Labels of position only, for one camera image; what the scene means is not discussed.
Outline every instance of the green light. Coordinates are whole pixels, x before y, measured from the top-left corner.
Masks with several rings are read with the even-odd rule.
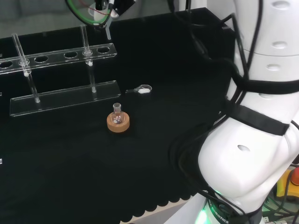
[[[197,216],[197,218],[195,220],[195,224],[208,224],[208,223],[209,223],[209,221],[207,219],[206,211],[202,210],[198,214],[198,216]]]

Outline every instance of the black cable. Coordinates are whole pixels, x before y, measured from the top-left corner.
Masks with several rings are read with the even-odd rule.
[[[290,167],[296,167],[297,168],[297,167],[299,167],[299,165],[297,165],[297,164],[291,164]]]
[[[292,221],[292,224],[296,223],[298,216],[299,216],[299,210],[297,211],[297,213],[296,213],[296,215],[295,215],[295,217],[294,217],[294,219]]]
[[[287,178],[287,180],[286,180],[286,185],[285,185],[285,195],[284,195],[284,198],[283,198],[283,200],[282,200],[280,206],[279,206],[276,210],[271,211],[271,213],[277,213],[277,212],[279,212],[279,211],[284,207],[284,204],[285,204],[285,202],[286,202],[286,198],[287,198],[287,196],[288,196],[289,184],[290,184],[290,180],[291,180],[291,177],[292,177],[293,172],[294,172],[294,170],[292,170],[292,171],[289,173],[288,178]]]
[[[258,33],[262,24],[262,18],[263,18],[263,0],[258,1],[258,15],[257,15],[257,21],[256,21],[256,30],[253,35],[252,43],[251,43],[251,48],[250,48],[250,53],[247,61],[247,67],[250,69],[254,51],[256,48],[256,42],[258,38]]]
[[[188,9],[188,6],[189,6],[189,0],[186,0],[185,9]]]
[[[279,216],[275,216],[275,215],[264,216],[264,214],[263,214],[263,217],[268,217],[269,222],[275,222],[275,221],[278,221],[282,218],[292,217],[292,215],[285,213],[285,214],[279,215]]]
[[[179,21],[185,23],[186,25],[188,25],[188,28],[189,28],[189,32],[191,34],[191,37],[192,37],[192,41],[193,41],[193,44],[197,50],[197,52],[199,53],[199,55],[201,55],[205,60],[208,60],[208,61],[214,61],[214,62],[221,62],[221,63],[226,63],[226,64],[229,64],[231,66],[231,68],[233,68],[233,71],[234,72],[237,72],[239,73],[239,70],[237,68],[237,66],[232,62],[230,61],[229,59],[217,59],[217,60],[213,60],[211,59],[209,56],[208,56],[208,52],[207,52],[207,49],[205,48],[204,44],[198,39],[195,37],[193,31],[192,31],[192,28],[193,27],[201,27],[201,28],[207,28],[208,25],[199,25],[199,24],[193,24],[192,23],[192,20],[191,20],[191,0],[189,0],[189,3],[188,3],[188,16],[189,16],[189,21],[185,21],[183,20],[182,18],[178,17],[176,15],[176,13],[174,12],[174,5],[173,5],[173,0],[168,0],[168,3],[169,3],[169,8],[170,8],[170,11],[174,14],[174,16],[176,18],[178,18]],[[238,27],[238,24],[237,24],[237,21],[236,21],[236,18],[235,18],[235,14],[231,14],[229,15],[228,17],[226,17],[225,19],[223,19],[220,24],[223,24],[225,23],[226,21],[228,21],[229,19],[232,19],[233,20],[233,25],[234,25],[234,29],[235,29],[235,34],[236,34],[236,40],[237,40],[237,45],[238,45],[238,48],[239,48],[239,52],[240,52],[240,57],[241,57],[241,61],[242,61],[242,66],[243,66],[243,71],[244,71],[244,78],[248,79],[249,78],[249,68],[248,68],[248,63],[246,62],[246,57],[245,57],[245,54],[244,54],[244,49],[243,49],[243,45],[242,45],[242,40],[241,40],[241,35],[240,35],[240,30],[239,30],[239,27]],[[256,27],[256,30],[255,30],[255,36],[256,38],[253,39],[253,42],[252,42],[252,45],[251,45],[251,49],[253,49],[253,52],[254,52],[254,49],[255,49],[255,45],[256,45],[256,40],[257,40],[257,36],[258,36],[258,33],[259,33],[259,28],[260,26],[257,26]],[[241,90],[239,88],[236,89],[235,93],[234,93],[234,96],[232,98],[232,102],[236,102],[237,99],[239,98],[240,94],[241,94]],[[239,98],[238,100],[238,103],[240,103],[244,96],[245,96],[246,92],[242,92],[242,95],[241,97]],[[190,174],[188,172],[186,172],[184,170],[184,167],[182,166],[181,164],[181,161],[182,161],[182,158],[183,158],[183,153],[186,152],[186,149],[188,147],[190,147],[192,144],[194,144],[195,142],[199,141],[204,135],[207,135],[209,134],[212,130],[216,129],[217,127],[219,127],[221,124],[223,124],[226,120],[228,119],[228,116],[223,116],[221,120],[219,120],[215,125],[213,125],[212,128],[210,128],[209,130],[205,131],[203,134],[200,134],[199,136],[197,136],[196,138],[194,138],[193,140],[186,140],[187,143],[186,144],[183,144],[183,143],[180,143],[180,146],[176,148],[176,157],[174,159],[174,162],[176,162],[178,164],[178,169],[179,169],[179,173],[180,174],[183,174],[182,176],[188,180],[188,182],[197,185],[197,186],[200,186],[198,183],[196,183],[195,180],[192,179],[192,177],[190,178]],[[170,144],[170,148],[169,148],[169,152],[171,151],[173,147],[173,142]],[[221,199],[218,199],[216,197],[213,197],[211,196],[210,194],[206,193],[205,191],[203,191],[200,187],[197,187],[196,190],[203,196],[207,197],[207,198],[212,198],[213,200],[217,201],[218,203],[222,203],[224,204],[226,207],[230,208],[232,211],[235,212],[235,209],[233,209],[231,205],[233,205],[235,208],[237,208],[238,210],[240,210],[244,215],[245,215],[245,212],[237,207],[236,205],[234,205],[233,203],[231,203],[229,200],[227,200],[226,198],[224,198],[222,195],[218,194],[216,191],[214,191],[211,187],[208,186],[208,190],[209,192],[210,191],[213,191],[214,194],[218,194],[223,200]]]
[[[268,198],[273,202],[273,204],[275,204],[277,207],[280,207],[280,204],[278,204],[273,198],[270,198],[270,197],[268,197]],[[290,210],[288,210],[286,208],[283,208],[283,207],[281,208],[281,210],[286,211],[287,213],[289,213],[291,215],[296,214],[294,211],[290,211]]]
[[[172,143],[170,144],[168,153],[169,153],[169,157],[171,158],[171,161],[174,161],[174,162],[172,162],[171,164],[173,165],[173,168],[174,168],[175,170],[177,170],[177,169],[180,170],[179,167],[181,166],[181,163],[178,161],[178,154],[181,155],[182,152],[177,152],[177,151],[176,151],[175,153],[171,154],[171,153],[172,153],[172,147],[173,147],[173,145],[177,143],[177,144],[179,145],[179,147],[177,147],[176,149],[180,149],[180,148],[181,148],[180,146],[181,146],[181,144],[183,144],[184,139],[185,139],[187,136],[189,136],[188,134],[189,134],[190,132],[193,132],[195,128],[198,128],[198,127],[201,127],[201,126],[202,126],[202,125],[198,125],[198,126],[196,126],[196,127],[193,127],[193,128],[191,128],[190,130],[188,130],[185,134],[177,136],[177,137],[174,139],[174,141],[172,141]],[[190,185],[193,186],[194,182],[192,181],[192,179],[187,178],[187,176],[188,176],[188,174],[182,175],[183,180],[191,181],[192,184],[190,184]],[[212,201],[214,201],[214,202],[219,202],[219,199],[218,199],[218,198],[215,198],[215,197],[209,195],[208,193],[206,193],[206,192],[204,192],[204,191],[202,191],[202,190],[199,191],[199,193],[200,193],[201,195],[203,195],[203,196],[209,198],[210,200],[212,200]]]
[[[291,121],[291,123],[299,130],[299,125],[295,121]]]
[[[235,208],[237,208],[238,210],[240,210],[244,215],[246,214],[243,209],[241,209],[240,207],[238,207],[235,204],[233,204],[232,202],[230,202],[228,199],[226,199],[224,196],[222,196],[221,194],[219,194],[217,191],[215,191],[215,193],[218,194],[218,196],[221,197],[224,201],[226,201],[227,203],[231,204],[232,206],[234,206]]]
[[[266,205],[265,203],[263,204],[263,206],[264,206],[266,209],[270,210],[270,211],[266,211],[266,212],[264,212],[265,215],[263,215],[263,216],[265,216],[265,217],[267,217],[267,214],[269,214],[269,213],[267,213],[267,212],[274,211],[273,208],[271,208],[270,206]],[[275,213],[276,213],[276,214],[280,214],[280,215],[290,215],[289,213],[281,212],[281,211],[278,211],[278,212],[275,212]]]

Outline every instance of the white object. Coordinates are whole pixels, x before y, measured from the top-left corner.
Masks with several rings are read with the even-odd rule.
[[[101,13],[104,13],[104,14],[108,14],[108,7],[105,9],[105,10],[102,10],[102,11],[99,11]],[[106,15],[103,15],[101,13],[98,13],[96,11],[93,12],[93,18],[95,21],[100,21],[102,20]]]
[[[105,30],[106,30],[106,35],[107,35],[107,39],[108,40],[111,40],[111,34],[110,34],[110,25],[112,23],[112,16],[108,19],[107,23],[106,23],[106,27],[105,27]]]
[[[27,81],[28,81],[30,90],[32,92],[32,95],[34,97],[34,100],[36,103],[40,103],[41,101],[39,99],[39,96],[38,96],[38,93],[36,90],[36,86],[34,85],[34,82],[33,82],[32,76],[31,76],[31,68],[29,66],[29,60],[26,59],[26,57],[24,55],[18,35],[16,33],[13,33],[12,38],[14,41],[14,46],[15,46],[15,48],[18,52],[19,58],[20,58],[19,65],[22,67],[23,74],[27,78]]]
[[[150,89],[140,89],[140,90],[138,90],[138,93],[140,93],[140,94],[149,93],[149,92],[150,92]]]
[[[92,56],[93,52],[89,49],[86,25],[83,24],[80,26],[80,28],[81,28],[81,36],[82,36],[82,41],[83,41],[83,46],[84,46],[84,51],[82,52],[82,54],[85,57],[85,63],[89,66],[88,76],[89,76],[92,92],[96,93],[97,89],[95,87],[94,74],[93,74],[93,69],[92,69],[93,60],[90,58]]]

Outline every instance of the black table surface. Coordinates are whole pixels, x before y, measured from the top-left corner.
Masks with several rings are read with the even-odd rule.
[[[193,11],[193,21],[218,20],[203,8]],[[211,57],[232,57],[229,30],[195,33]],[[195,193],[173,171],[167,149],[175,136],[216,119],[229,69],[202,61],[187,28],[171,14],[114,22],[111,35],[118,55],[94,62],[95,79],[117,80],[123,93],[117,99],[10,118],[10,98],[30,91],[21,72],[0,76],[0,223],[118,224]],[[88,37],[90,45],[107,42],[92,28]],[[80,47],[80,38],[79,28],[71,28],[20,41],[25,54],[33,54]],[[0,51],[16,56],[11,38],[0,40]],[[88,84],[84,63],[32,76],[38,92]],[[151,85],[152,93],[124,94],[140,84]],[[123,134],[107,129],[115,102],[130,115]]]

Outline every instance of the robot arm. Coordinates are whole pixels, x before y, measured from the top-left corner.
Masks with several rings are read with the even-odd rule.
[[[248,56],[258,11],[258,1],[235,0],[237,19]],[[263,22],[249,78],[266,81],[298,80],[299,2],[263,3]],[[240,53],[235,63],[242,71]],[[232,81],[231,99],[236,89]],[[299,92],[266,95],[248,92],[241,105],[290,124],[299,121]],[[246,213],[261,207],[273,185],[299,153],[299,131],[293,125],[284,136],[273,135],[233,118],[227,119],[206,139],[199,154],[199,168],[207,183]]]

